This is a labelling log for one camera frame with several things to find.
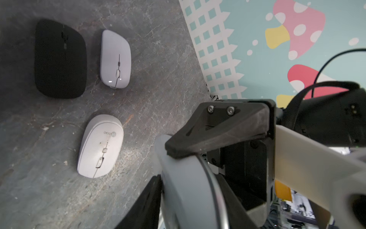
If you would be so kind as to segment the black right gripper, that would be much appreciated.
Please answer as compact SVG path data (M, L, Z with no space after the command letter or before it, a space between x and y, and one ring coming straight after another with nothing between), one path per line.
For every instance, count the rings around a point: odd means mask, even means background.
M201 103L165 144L175 159L207 152L250 219L264 226L275 197L274 101Z

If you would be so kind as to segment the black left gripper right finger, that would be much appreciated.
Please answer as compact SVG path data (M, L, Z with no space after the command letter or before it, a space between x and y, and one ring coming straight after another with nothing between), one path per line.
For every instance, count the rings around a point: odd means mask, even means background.
M241 202L226 182L223 175L215 175L225 199L231 229L258 229L250 219Z

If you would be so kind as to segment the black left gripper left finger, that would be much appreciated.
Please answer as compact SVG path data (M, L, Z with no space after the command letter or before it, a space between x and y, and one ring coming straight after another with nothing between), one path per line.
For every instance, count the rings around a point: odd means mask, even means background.
M153 176L117 229L157 229L161 206L162 179Z

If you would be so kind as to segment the silver grey mouse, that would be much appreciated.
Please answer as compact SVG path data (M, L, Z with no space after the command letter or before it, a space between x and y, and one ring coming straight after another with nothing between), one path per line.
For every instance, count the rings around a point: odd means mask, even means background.
M154 171L161 175L161 212L167 229L228 229L225 199L215 174L199 155L174 159L167 154L169 135L153 145Z

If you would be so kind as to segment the white rounded mouse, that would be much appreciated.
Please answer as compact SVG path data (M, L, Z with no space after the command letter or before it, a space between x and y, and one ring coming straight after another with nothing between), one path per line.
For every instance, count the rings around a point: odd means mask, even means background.
M114 167L124 139L122 123L108 114L97 115L83 135L77 171L88 178L107 175Z

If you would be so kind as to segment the light grey slim mouse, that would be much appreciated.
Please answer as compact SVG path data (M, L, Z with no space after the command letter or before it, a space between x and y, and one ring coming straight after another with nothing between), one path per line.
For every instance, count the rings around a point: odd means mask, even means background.
M129 43L119 34L104 30L102 33L100 78L114 89L126 88L130 82L132 67Z

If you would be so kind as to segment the black mouse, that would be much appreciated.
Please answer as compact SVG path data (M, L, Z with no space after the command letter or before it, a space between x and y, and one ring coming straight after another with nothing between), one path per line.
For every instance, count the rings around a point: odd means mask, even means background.
M86 89L87 52L83 37L73 28L41 19L35 29L34 78L45 96L80 97Z

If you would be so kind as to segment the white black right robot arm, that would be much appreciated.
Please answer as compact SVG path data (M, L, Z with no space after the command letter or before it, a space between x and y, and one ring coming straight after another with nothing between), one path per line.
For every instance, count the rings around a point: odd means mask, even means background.
M335 218L342 229L366 226L366 156L335 147L366 144L366 92L326 81L300 91L286 108L268 99L202 103L165 144L175 159L197 156L219 169L208 176L218 226L264 225L275 181Z

